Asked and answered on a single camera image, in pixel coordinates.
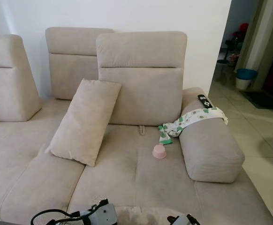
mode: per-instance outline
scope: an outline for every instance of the sofa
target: sofa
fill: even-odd
[[[63,57],[63,63],[57,63],[50,56],[53,92],[59,99],[42,99],[42,109],[29,121],[0,122],[0,220],[26,225],[42,210],[86,210],[108,198],[115,206],[189,213],[203,225],[273,225],[242,168],[244,155],[222,119],[186,127],[165,145],[164,159],[152,156],[159,142],[158,125],[202,108],[200,88],[182,90],[186,35],[174,31],[88,35],[89,31],[47,30],[49,54]],[[81,78],[83,70],[84,78],[94,79],[93,73],[88,77],[85,63],[78,74],[61,77],[64,86],[56,85],[56,71],[73,65],[79,71],[76,62],[81,57],[72,55],[85,55],[80,50],[94,47],[98,79],[122,87],[91,167],[54,156],[47,147],[71,103],[68,99],[77,86],[73,80]]]

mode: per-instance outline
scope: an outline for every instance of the pink plastic cap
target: pink plastic cap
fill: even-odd
[[[159,144],[155,145],[154,148],[153,148],[152,155],[155,158],[164,158],[164,157],[166,157],[167,153],[166,153],[166,149],[165,149],[164,145],[162,143],[159,143]]]

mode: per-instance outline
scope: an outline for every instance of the cloth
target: cloth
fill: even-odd
[[[224,112],[217,107],[209,109],[196,109],[184,114],[174,123],[164,123],[162,126],[159,126],[159,142],[163,144],[170,144],[172,143],[170,136],[178,137],[183,129],[188,125],[211,118],[222,118],[225,124],[228,124],[228,118],[225,116]]]

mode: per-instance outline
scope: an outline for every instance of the beige pillow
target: beige pillow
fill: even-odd
[[[94,166],[121,84],[83,79],[48,149]]]

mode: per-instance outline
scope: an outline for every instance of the remote control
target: remote control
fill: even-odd
[[[202,102],[206,109],[212,108],[212,104],[207,100],[204,95],[198,95],[198,99],[200,100],[200,102]]]

